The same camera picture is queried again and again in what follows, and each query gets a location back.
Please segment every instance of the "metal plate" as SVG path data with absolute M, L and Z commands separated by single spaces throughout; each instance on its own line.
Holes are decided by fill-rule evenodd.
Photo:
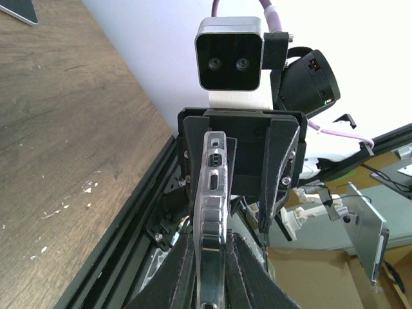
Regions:
M 30 26 L 38 23 L 32 0 L 0 0 L 0 11 Z
M 349 211 L 358 215 L 356 224 L 343 224 L 366 275 L 374 285 L 389 238 L 386 220 L 352 183 L 348 186 L 347 197 L 343 199 L 343 203 Z

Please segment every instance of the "black frame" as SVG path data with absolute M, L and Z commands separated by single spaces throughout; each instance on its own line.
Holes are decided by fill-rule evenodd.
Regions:
M 176 140 L 170 138 L 56 304 L 56 309 L 125 306 L 142 284 L 156 245 L 145 223 L 163 192 L 178 185 Z

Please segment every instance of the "white plastic part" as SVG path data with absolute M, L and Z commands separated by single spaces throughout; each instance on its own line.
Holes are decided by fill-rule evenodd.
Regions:
M 270 71 L 263 70 L 260 85 L 254 91 L 208 91 L 211 108 L 241 108 L 272 110 Z
M 265 8 L 265 17 L 267 18 L 269 14 L 272 12 L 276 12 L 276 6 L 269 5 L 268 7 Z
M 294 189 L 294 191 L 301 203 L 322 204 L 322 201 L 318 194 L 306 194 L 303 188 L 297 188 Z M 343 207 L 342 199 L 339 195 L 333 194 L 332 199 L 332 207 L 336 207 L 337 209 L 345 208 Z M 294 211 L 287 211 L 284 207 L 282 207 L 280 213 L 283 226 L 285 227 L 292 241 L 295 241 L 297 239 L 296 231 L 302 228 L 308 218 L 323 216 L 325 214 L 328 214 L 328 211 L 326 210 L 324 205 L 320 205 L 309 209 L 298 207 Z
M 307 158 L 304 160 L 303 170 L 299 175 L 299 179 L 310 179 L 319 174 L 321 171 L 317 168 L 319 163 L 317 158 Z

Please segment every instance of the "black clamp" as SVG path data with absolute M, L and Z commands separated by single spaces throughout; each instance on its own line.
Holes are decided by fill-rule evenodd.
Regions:
M 178 161 L 189 187 L 193 216 L 203 136 L 224 131 L 228 140 L 231 194 L 258 197 L 259 231 L 272 220 L 297 185 L 306 151 L 307 119 L 300 112 L 185 109 L 178 116 Z

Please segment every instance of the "metal bar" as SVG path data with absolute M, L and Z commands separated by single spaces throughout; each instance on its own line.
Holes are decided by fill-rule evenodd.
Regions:
M 59 299 L 55 306 L 56 309 L 82 308 L 91 289 L 95 286 L 101 271 L 107 265 L 110 257 L 124 237 L 128 226 L 130 226 L 133 218 L 142 206 L 145 205 L 145 200 L 148 199 L 150 193 L 156 190 L 157 185 L 160 185 L 158 179 L 163 179 L 167 176 L 172 164 L 176 164 L 176 141 L 174 138 L 169 139 L 156 157 L 137 188 L 133 191 L 128 201 L 126 201 L 123 209 L 109 226 L 79 273 Z

